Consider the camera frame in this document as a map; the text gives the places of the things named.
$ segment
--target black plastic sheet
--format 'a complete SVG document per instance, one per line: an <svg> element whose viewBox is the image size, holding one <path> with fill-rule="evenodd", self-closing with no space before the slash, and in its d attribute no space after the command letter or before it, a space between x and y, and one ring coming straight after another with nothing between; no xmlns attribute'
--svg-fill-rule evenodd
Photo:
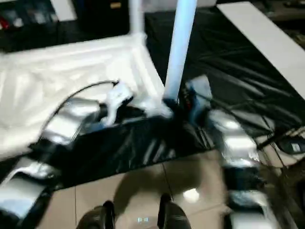
<svg viewBox="0 0 305 229"><path fill-rule="evenodd" d="M146 15L147 47L163 82L173 23L174 12ZM203 74L251 136L304 125L303 98L217 8L197 9L183 81Z"/></svg>
<svg viewBox="0 0 305 229"><path fill-rule="evenodd" d="M209 148L180 121L152 118L82 137L70 162L59 166L69 187Z"/></svg>

